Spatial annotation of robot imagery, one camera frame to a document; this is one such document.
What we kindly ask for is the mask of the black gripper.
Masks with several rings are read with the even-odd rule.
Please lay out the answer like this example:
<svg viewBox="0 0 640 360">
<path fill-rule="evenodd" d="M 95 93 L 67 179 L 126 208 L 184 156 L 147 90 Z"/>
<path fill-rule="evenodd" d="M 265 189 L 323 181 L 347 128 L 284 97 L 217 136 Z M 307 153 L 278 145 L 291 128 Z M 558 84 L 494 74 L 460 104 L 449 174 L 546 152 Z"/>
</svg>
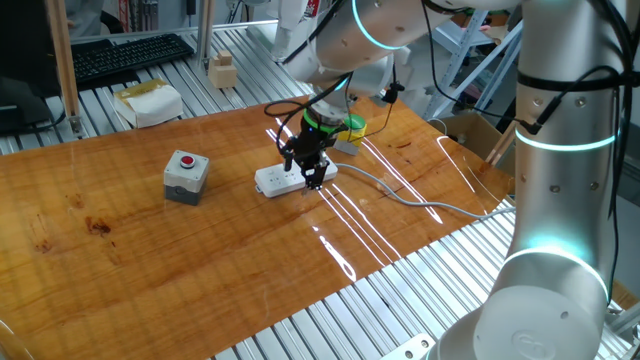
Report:
<svg viewBox="0 0 640 360">
<path fill-rule="evenodd" d="M 301 168 L 305 163 L 315 164 L 311 168 L 303 168 L 307 189 L 321 189 L 329 163 L 319 160 L 320 152 L 334 144 L 334 137 L 325 132 L 301 131 L 293 140 L 294 160 Z"/>
</svg>

